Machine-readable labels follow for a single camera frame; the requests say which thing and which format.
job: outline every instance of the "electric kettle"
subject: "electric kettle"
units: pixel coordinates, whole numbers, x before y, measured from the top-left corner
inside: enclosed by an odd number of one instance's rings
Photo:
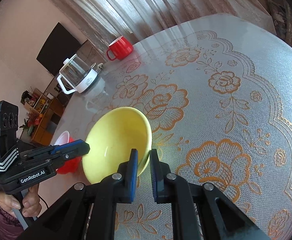
[[[73,55],[70,59],[67,58],[64,61],[64,66],[59,70],[59,76],[57,78],[63,92],[65,94],[71,94],[75,91],[79,93],[84,92],[97,77],[97,72],[93,70],[95,65],[96,63],[89,67],[77,54]],[[98,69],[101,69],[102,65],[103,63],[98,64]],[[72,87],[71,90],[66,89],[61,78]]]

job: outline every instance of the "pink wall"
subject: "pink wall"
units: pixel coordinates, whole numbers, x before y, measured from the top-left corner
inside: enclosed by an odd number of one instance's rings
[[[19,106],[19,125],[26,115],[20,103],[22,93],[30,86],[43,92],[53,78],[36,57],[58,22],[81,43],[86,40],[49,0],[2,0],[0,3],[0,100]],[[60,186],[56,190],[62,190],[47,200],[49,204],[69,188]]]

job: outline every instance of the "black tv screen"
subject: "black tv screen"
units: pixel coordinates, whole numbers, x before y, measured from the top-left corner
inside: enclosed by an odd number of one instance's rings
[[[54,76],[63,66],[66,58],[71,58],[81,44],[63,25],[57,23],[42,46],[37,60]]]

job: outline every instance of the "blue gripper pad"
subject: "blue gripper pad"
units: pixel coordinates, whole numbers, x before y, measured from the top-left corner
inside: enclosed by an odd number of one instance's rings
[[[68,148],[68,147],[71,147],[71,146],[74,146],[74,145],[77,145],[77,144],[80,144],[80,143],[83,143],[84,141],[83,140],[76,140],[76,141],[73,141],[73,142],[70,142],[70,143],[66,143],[66,144],[63,144],[63,145],[56,145],[56,147],[50,152],[50,154],[55,154],[57,151],[61,151],[65,148]]]
[[[153,188],[153,197],[154,197],[154,201],[157,202],[158,189],[164,190],[164,179],[163,179],[163,173],[160,168],[160,163],[159,163],[156,149],[152,149],[150,152],[150,174],[151,174],[151,184]]]
[[[125,187],[128,190],[129,193],[128,198],[130,202],[133,202],[135,198],[137,169],[138,169],[138,151],[136,149],[132,149],[125,175]]]

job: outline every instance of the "yellow bowl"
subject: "yellow bowl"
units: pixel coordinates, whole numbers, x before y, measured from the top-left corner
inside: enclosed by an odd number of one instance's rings
[[[140,175],[149,162],[151,139],[150,124],[141,111],[119,107],[108,112],[87,136],[90,151],[83,156],[86,178],[94,184],[116,173],[119,164],[129,160],[131,149],[138,150],[137,174]]]

